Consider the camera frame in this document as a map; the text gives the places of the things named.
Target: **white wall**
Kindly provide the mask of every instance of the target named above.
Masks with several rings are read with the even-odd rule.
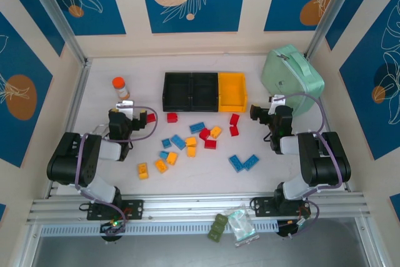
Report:
[[[264,33],[272,0],[243,0],[237,33],[152,34],[144,0],[116,0],[125,36],[79,36],[89,57],[191,53],[267,53],[292,43],[304,51],[314,31]]]
[[[19,0],[0,0],[0,12],[53,75],[22,167],[0,159],[0,203],[7,206],[0,228],[0,266],[7,266],[32,200],[43,197],[46,166],[64,132],[80,67],[68,48],[59,58]]]
[[[339,68],[390,0],[364,0],[340,40],[330,52],[326,43],[312,64],[325,79],[322,100],[329,124],[337,131],[352,168],[352,183],[363,191],[388,255],[400,262],[400,224],[389,197],[400,192],[400,148],[374,161]]]

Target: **plastic bag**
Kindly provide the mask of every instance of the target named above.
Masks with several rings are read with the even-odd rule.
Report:
[[[244,204],[238,208],[227,210],[226,216],[235,235],[236,246],[249,244],[260,238]]]

